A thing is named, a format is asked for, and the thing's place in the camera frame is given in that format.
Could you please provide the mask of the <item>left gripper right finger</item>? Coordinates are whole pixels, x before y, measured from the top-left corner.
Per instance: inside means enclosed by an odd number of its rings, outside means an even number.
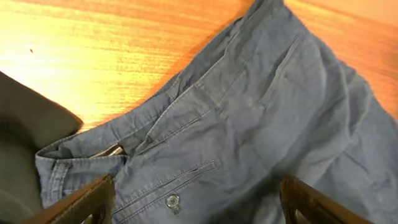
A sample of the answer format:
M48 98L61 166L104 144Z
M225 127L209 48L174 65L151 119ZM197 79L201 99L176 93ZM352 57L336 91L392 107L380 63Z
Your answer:
M280 183L280 201L287 224L371 224L296 177Z

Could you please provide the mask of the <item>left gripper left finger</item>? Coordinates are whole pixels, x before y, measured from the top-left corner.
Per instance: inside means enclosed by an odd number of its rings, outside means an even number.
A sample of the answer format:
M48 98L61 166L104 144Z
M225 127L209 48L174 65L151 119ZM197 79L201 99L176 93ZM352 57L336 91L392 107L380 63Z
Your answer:
M111 176L104 175L23 224L110 224L115 195Z

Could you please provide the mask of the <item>black polo shirt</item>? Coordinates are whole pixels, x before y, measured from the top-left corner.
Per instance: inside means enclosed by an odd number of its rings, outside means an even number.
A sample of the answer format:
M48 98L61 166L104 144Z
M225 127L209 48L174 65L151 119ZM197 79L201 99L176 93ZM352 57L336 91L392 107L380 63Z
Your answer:
M41 211L35 153L82 124L66 108L1 74L1 223L20 223Z

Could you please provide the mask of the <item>dark blue shorts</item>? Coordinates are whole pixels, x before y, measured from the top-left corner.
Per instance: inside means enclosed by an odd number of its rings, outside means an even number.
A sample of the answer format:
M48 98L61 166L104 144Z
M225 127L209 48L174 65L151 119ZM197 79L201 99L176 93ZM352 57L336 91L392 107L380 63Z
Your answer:
M283 223L283 175L397 222L397 121L282 1L256 1L142 105L35 164L44 207L110 174L114 223Z

